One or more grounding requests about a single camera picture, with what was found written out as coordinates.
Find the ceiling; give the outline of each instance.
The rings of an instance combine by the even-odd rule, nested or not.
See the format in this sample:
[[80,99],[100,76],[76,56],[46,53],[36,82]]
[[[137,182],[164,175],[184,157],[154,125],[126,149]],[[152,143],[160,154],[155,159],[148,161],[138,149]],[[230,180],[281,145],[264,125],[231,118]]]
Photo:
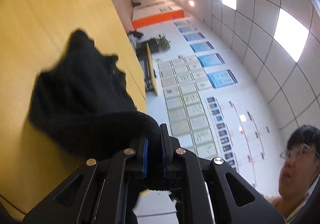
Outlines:
[[[297,127],[320,127],[320,18],[310,0],[173,0],[203,20],[236,53],[257,82],[285,139]],[[274,40],[279,11],[310,30],[296,63]]]

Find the orange stripe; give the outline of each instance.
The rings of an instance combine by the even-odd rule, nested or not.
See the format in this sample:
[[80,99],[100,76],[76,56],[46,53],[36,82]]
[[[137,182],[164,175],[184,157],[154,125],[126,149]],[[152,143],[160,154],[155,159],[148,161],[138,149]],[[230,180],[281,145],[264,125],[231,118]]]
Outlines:
[[149,17],[140,18],[138,20],[132,21],[132,26],[134,29],[148,26],[148,25],[154,25],[160,22],[164,21],[170,21],[177,18],[184,18],[184,12],[183,9],[177,10],[177,11],[171,11],[161,14],[156,14]]

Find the man's neck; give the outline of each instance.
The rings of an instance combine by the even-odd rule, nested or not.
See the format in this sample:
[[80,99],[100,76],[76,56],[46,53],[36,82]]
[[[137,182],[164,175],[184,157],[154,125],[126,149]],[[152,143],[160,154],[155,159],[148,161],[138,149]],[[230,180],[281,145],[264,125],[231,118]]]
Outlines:
[[281,199],[280,203],[277,206],[277,210],[284,216],[286,219],[289,215],[300,205],[304,200],[305,196],[294,196],[290,198]]

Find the yellow desk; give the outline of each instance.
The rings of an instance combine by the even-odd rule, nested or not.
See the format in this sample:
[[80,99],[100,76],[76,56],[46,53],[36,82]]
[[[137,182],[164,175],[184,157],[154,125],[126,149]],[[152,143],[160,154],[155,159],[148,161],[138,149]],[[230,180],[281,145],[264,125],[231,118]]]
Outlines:
[[0,0],[0,194],[25,212],[84,161],[27,121],[36,75],[55,65],[77,28],[100,52],[119,56],[127,91],[146,110],[143,71],[111,0]]

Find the man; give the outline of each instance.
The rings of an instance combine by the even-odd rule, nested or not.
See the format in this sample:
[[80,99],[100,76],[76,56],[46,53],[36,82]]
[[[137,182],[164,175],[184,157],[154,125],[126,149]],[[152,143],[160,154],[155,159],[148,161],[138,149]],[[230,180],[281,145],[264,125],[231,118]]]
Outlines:
[[310,186],[320,173],[320,130],[303,125],[295,130],[281,154],[285,159],[280,172],[280,197],[270,203],[290,223],[307,201]]

